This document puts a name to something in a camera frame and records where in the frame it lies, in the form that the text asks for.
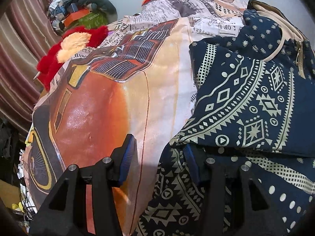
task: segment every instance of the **zipper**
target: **zipper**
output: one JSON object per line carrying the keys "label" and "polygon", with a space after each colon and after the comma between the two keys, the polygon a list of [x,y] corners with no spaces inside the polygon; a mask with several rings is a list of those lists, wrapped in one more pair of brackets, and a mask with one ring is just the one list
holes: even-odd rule
{"label": "zipper", "polygon": [[300,72],[300,76],[304,79],[305,78],[305,74],[304,74],[304,70],[303,70],[303,42],[302,41],[297,41],[297,46],[298,46],[298,51],[297,51],[297,55],[296,55],[296,60],[295,60],[295,64],[299,69]]}

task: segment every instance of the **red fur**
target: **red fur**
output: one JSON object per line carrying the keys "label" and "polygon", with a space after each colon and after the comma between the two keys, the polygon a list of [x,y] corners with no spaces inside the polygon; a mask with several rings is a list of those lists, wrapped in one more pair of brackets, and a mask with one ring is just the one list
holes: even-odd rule
{"label": "red fur", "polygon": [[63,65],[63,63],[58,63],[56,56],[58,51],[61,49],[60,44],[67,36],[77,32],[91,34],[92,36],[90,38],[90,41],[86,46],[97,48],[97,46],[99,46],[102,41],[107,37],[108,28],[107,26],[101,26],[97,29],[85,29],[84,26],[78,26],[68,30],[63,34],[62,40],[59,43],[53,45],[48,51],[48,54],[46,56],[43,56],[37,64],[37,70],[41,72],[37,79],[40,80],[47,91],[50,90],[51,80],[54,78],[56,73]]}

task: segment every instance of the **red plush toy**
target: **red plush toy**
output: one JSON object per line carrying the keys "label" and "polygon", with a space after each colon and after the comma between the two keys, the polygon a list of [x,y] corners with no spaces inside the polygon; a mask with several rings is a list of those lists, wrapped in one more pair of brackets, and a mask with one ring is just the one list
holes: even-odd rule
{"label": "red plush toy", "polygon": [[37,64],[37,70],[40,72],[37,78],[45,89],[50,90],[50,82],[64,62],[85,47],[97,48],[107,35],[107,26],[97,29],[85,29],[84,26],[79,26],[65,32],[62,41],[52,46],[48,54]]}

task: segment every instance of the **curtain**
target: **curtain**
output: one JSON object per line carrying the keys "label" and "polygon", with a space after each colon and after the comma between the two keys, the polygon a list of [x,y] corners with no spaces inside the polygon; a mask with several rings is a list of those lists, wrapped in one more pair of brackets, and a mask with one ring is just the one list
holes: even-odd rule
{"label": "curtain", "polygon": [[0,116],[22,136],[32,122],[40,91],[36,65],[60,40],[46,16],[52,0],[12,0],[0,19]]}

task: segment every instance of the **silver screw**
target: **silver screw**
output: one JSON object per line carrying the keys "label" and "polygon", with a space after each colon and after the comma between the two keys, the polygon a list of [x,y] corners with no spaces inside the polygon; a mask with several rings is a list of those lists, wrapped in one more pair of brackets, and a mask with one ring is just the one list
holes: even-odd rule
{"label": "silver screw", "polygon": [[77,166],[76,166],[75,164],[71,164],[71,165],[68,167],[68,169],[69,169],[70,171],[74,171],[74,170],[77,169]]}
{"label": "silver screw", "polygon": [[247,165],[243,164],[243,165],[241,166],[241,170],[243,170],[243,171],[249,171],[249,167],[248,167]]}
{"label": "silver screw", "polygon": [[213,164],[213,163],[215,163],[215,159],[213,159],[213,158],[207,158],[206,159],[206,162],[208,163],[208,164]]}
{"label": "silver screw", "polygon": [[106,163],[110,163],[111,162],[111,157],[105,157],[103,158],[102,162]]}

